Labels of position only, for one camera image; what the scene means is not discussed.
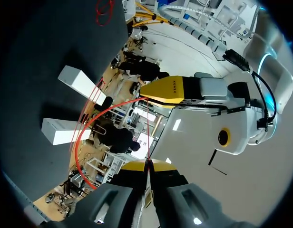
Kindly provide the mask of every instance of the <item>yellow circle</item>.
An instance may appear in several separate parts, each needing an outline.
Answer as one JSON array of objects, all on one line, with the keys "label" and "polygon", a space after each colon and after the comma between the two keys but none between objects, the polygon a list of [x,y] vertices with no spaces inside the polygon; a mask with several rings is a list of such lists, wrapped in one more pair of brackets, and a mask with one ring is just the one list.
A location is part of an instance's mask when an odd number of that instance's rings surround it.
[{"label": "yellow circle", "polygon": [[230,130],[229,130],[228,128],[223,128],[223,129],[221,129],[221,131],[219,132],[219,134],[218,134],[218,138],[220,137],[220,133],[221,133],[222,131],[224,131],[224,132],[227,133],[227,142],[224,143],[224,144],[221,144],[221,143],[219,142],[219,144],[220,144],[222,147],[227,147],[227,146],[229,146],[229,144],[231,143],[231,133],[230,133]]}]

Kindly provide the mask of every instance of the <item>white ceiling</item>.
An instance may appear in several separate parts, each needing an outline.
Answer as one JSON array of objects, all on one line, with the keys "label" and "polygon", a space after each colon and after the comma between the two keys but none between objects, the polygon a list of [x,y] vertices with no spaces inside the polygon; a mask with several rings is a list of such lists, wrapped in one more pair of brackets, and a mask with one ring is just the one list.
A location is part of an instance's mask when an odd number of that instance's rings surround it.
[{"label": "white ceiling", "polygon": [[[149,28],[151,32],[164,33],[203,52],[200,54],[179,41],[146,32],[145,36],[156,45],[144,46],[143,53],[161,59],[161,69],[170,75],[193,76],[195,72],[207,72],[224,77],[237,70],[227,62],[217,62],[207,47],[175,27],[160,24]],[[293,75],[293,56],[286,44],[281,47],[278,59]],[[249,75],[225,79],[228,83],[247,81],[252,97],[258,96]],[[181,119],[177,132],[171,131],[176,119]],[[293,177],[293,95],[280,121],[271,140],[248,146],[238,156],[218,152],[212,166],[227,173],[224,175],[208,166],[214,150],[209,137],[210,117],[201,112],[174,110],[153,157],[164,161],[169,157],[189,182],[219,200],[223,212],[232,219],[260,225],[276,207]],[[143,227],[156,227],[154,208],[145,210],[143,224]]]}]

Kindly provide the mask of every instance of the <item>yellow cable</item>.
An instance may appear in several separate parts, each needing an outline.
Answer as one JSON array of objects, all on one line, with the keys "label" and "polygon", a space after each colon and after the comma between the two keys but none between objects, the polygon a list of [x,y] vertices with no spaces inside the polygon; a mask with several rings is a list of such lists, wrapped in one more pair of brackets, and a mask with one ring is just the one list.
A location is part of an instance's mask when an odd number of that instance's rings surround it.
[{"label": "yellow cable", "polygon": [[[143,14],[143,13],[136,13],[135,17],[153,18],[152,15]],[[167,23],[169,22],[167,19],[162,18],[161,16],[156,16],[156,19],[155,20],[162,20],[162,21],[167,22]]]},{"label": "yellow cable", "polygon": [[146,23],[146,22],[148,22],[148,21],[151,21],[151,20],[152,20],[152,19],[144,20],[144,21],[142,21],[142,22],[139,22],[139,23],[133,25],[133,27],[136,27],[136,26],[142,25],[142,24],[144,24],[144,23]]},{"label": "yellow cable", "polygon": [[145,25],[150,25],[150,24],[159,24],[159,23],[161,23],[161,21],[150,22],[150,23],[147,23],[147,24],[145,24]]},{"label": "yellow cable", "polygon": [[150,13],[151,15],[154,15],[154,13],[152,13],[152,11],[150,11],[147,7],[144,7],[143,5],[141,5],[139,2],[136,2],[136,5],[143,8],[146,12]]}]

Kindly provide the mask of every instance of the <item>dark gray table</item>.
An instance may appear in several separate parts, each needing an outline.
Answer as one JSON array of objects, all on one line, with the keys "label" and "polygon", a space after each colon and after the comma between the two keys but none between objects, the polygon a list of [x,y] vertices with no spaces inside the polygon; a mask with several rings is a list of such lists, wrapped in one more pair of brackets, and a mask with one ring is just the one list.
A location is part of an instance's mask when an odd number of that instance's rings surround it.
[{"label": "dark gray table", "polygon": [[43,118],[77,120],[86,101],[58,81],[60,71],[73,66],[96,83],[128,38],[121,0],[115,1],[113,17],[104,27],[96,24],[96,2],[4,2],[0,161],[32,201],[68,175],[69,143],[52,146],[41,132]]}]

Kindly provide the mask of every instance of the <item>black clothing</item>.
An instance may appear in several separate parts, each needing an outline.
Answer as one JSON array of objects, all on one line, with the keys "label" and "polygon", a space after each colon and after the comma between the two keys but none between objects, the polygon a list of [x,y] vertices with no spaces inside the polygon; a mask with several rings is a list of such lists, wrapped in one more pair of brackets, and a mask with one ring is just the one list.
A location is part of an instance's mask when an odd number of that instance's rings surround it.
[{"label": "black clothing", "polygon": [[154,81],[160,73],[160,67],[148,61],[123,62],[118,68],[129,70],[131,75],[140,75],[142,81]]},{"label": "black clothing", "polygon": [[126,128],[118,129],[112,124],[106,124],[103,128],[106,134],[98,134],[98,139],[106,146],[112,146],[112,153],[124,153],[133,143],[133,134]]}]

